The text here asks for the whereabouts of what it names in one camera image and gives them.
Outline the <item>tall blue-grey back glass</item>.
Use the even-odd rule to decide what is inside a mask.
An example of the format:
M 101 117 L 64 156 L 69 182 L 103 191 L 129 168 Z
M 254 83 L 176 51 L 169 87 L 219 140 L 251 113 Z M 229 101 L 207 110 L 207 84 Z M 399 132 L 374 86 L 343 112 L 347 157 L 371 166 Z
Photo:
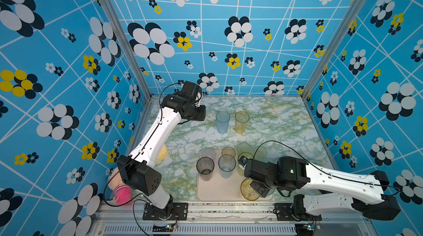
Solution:
M 222 135 L 227 133 L 231 118 L 230 114 L 226 111 L 219 111 L 215 118 L 217 122 L 217 131 Z

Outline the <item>tall amber front glass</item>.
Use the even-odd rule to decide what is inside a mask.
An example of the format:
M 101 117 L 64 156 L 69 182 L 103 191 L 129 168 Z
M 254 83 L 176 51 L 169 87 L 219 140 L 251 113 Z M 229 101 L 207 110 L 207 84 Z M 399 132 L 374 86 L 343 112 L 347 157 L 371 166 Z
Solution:
M 251 179 L 245 179 L 240 186 L 241 195 L 244 199 L 248 201 L 256 201 L 261 196 L 258 192 L 256 192 L 252 186 L 252 180 Z

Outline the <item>tall amber glass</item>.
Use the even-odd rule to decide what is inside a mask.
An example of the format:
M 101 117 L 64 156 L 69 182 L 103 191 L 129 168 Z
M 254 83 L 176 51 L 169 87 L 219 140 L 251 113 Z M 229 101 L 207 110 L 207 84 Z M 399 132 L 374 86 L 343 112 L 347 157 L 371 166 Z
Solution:
M 250 115 L 245 111 L 239 111 L 235 114 L 235 131 L 242 134 L 245 132 L 250 120 Z
M 245 179 L 240 186 L 241 195 L 244 199 L 248 201 L 256 201 L 261 196 L 258 192 L 256 192 L 252 186 L 252 180 L 251 179 Z

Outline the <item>tall green glass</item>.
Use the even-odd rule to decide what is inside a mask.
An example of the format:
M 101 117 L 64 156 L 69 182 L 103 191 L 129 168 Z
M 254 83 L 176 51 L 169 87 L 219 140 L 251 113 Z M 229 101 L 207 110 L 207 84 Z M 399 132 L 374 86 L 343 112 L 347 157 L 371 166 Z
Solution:
M 241 176 L 244 176 L 244 171 L 245 171 L 245 166 L 247 164 L 247 161 L 252 158 L 253 158 L 253 155 L 249 152 L 243 152 L 239 154 L 237 158 L 237 165 L 238 165 L 237 170 Z

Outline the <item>short clear glass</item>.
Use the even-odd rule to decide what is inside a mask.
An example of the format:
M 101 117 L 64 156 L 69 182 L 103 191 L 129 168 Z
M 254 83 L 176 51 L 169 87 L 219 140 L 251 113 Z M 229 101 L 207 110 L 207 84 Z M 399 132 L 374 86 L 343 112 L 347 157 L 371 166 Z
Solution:
M 212 160 L 215 160 L 215 158 L 216 158 L 216 152 L 215 152 L 215 150 L 213 150 L 213 149 L 211 149 L 211 148 L 206 148 L 206 149 L 204 149 L 204 150 L 201 152 L 200 157 L 201 157 L 201 158 L 203 158 L 203 157 L 208 157 L 208 158 L 210 158 L 210 159 L 212 159 Z

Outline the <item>tall amber back glass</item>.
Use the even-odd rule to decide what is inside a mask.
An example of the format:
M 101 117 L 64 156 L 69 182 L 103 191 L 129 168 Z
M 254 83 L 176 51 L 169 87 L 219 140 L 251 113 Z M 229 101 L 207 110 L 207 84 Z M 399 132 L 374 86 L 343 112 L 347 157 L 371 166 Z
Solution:
M 245 132 L 250 120 L 250 115 L 245 111 L 239 111 L 235 114 L 235 131 L 242 134 Z

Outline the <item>short amber glass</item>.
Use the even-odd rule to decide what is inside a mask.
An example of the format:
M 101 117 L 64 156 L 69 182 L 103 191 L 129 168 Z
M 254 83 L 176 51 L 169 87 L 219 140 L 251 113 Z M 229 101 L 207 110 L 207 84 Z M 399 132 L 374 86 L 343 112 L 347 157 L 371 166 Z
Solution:
M 230 155 L 232 157 L 235 157 L 236 156 L 236 151 L 232 147 L 225 147 L 221 151 L 221 155 Z

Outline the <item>tall light blue glass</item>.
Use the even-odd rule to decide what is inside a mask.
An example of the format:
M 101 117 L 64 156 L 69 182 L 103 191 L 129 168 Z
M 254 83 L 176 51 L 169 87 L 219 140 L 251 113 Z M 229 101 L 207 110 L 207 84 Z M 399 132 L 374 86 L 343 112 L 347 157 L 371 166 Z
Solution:
M 229 154 L 222 155 L 218 160 L 220 175 L 224 179 L 228 179 L 233 175 L 237 163 L 233 156 Z

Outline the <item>tall dark grey glass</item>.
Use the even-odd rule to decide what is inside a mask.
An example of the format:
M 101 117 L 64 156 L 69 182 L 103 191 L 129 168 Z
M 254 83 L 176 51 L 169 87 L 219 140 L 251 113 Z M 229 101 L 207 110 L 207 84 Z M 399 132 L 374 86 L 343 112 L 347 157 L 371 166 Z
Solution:
M 210 157 L 202 157 L 197 161 L 196 169 L 199 174 L 199 177 L 207 182 L 213 177 L 214 171 L 214 160 Z

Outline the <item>short light green glass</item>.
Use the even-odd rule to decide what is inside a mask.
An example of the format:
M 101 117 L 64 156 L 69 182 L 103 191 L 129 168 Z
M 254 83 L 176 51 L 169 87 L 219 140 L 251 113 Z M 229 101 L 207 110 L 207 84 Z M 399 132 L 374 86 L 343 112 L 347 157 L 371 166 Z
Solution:
M 249 143 L 241 142 L 237 146 L 237 152 L 238 154 L 241 154 L 241 153 L 253 154 L 253 148 Z

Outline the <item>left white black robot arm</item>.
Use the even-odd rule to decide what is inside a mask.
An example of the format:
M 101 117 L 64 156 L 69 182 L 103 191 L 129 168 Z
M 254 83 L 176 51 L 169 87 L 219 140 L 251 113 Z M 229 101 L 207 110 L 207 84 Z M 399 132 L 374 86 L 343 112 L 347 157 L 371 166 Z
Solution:
M 151 128 L 128 156 L 117 161 L 124 184 L 141 191 L 160 210 L 170 208 L 171 195 L 161 185 L 161 174 L 154 167 L 173 129 L 182 120 L 204 121 L 206 107 L 200 103 L 202 89 L 185 82 L 180 91 L 164 97 Z

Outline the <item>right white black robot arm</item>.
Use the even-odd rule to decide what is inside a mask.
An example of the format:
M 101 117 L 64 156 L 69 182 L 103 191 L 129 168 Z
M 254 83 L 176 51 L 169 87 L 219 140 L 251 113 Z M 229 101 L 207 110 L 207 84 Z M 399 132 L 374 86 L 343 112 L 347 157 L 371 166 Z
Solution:
M 287 192 L 287 197 L 299 189 L 323 191 L 319 195 L 295 195 L 289 207 L 275 204 L 273 212 L 280 221 L 321 221 L 323 214 L 347 212 L 391 221 L 401 211 L 395 196 L 384 193 L 390 181 L 383 171 L 369 175 L 350 174 L 294 157 L 265 163 L 242 156 L 239 163 L 243 175 L 251 179 L 252 189 L 261 197 L 266 197 L 272 189 L 280 195 Z

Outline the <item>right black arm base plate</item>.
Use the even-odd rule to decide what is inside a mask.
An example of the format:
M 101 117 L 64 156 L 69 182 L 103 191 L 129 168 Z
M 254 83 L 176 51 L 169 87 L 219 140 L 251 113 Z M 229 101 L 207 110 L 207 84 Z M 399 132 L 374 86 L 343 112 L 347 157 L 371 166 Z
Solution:
M 296 203 L 275 203 L 273 213 L 276 215 L 278 221 L 322 221 L 321 215 L 314 216 L 308 214 L 302 204 Z

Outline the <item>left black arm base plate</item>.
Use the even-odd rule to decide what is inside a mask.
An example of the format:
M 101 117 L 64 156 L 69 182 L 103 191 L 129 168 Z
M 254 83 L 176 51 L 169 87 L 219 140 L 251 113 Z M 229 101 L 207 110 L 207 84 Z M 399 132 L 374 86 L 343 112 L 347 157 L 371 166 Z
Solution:
M 188 203 L 172 202 L 164 209 L 146 204 L 144 207 L 144 221 L 185 221 L 188 214 Z

